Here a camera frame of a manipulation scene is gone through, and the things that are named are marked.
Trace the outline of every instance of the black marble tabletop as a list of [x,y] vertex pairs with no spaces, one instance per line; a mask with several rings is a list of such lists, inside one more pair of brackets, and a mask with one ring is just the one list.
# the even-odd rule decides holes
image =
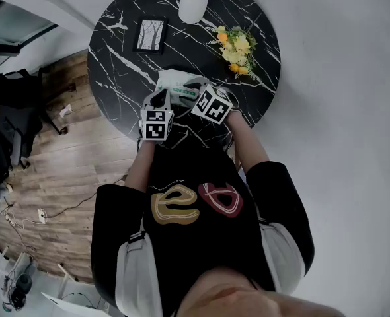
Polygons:
[[[102,14],[88,54],[89,80],[100,109],[123,134],[137,139],[141,105],[155,90],[158,71],[175,68],[203,75],[217,86],[230,88],[246,121],[253,127],[273,100],[280,77],[278,40],[267,16],[253,0],[208,0],[204,18],[197,24],[185,24],[178,16],[179,1],[115,0]],[[206,44],[216,39],[216,34],[207,27],[247,29],[259,15],[250,30],[258,42],[253,69],[258,80],[248,76],[235,79],[228,62],[221,56],[219,45]],[[141,16],[168,18],[162,55],[133,52]],[[175,112],[179,115],[184,110]],[[229,142],[225,125],[201,120],[202,125],[193,127],[193,117],[196,116],[175,115],[172,132],[182,138],[192,135],[205,142],[218,141],[223,145]]]

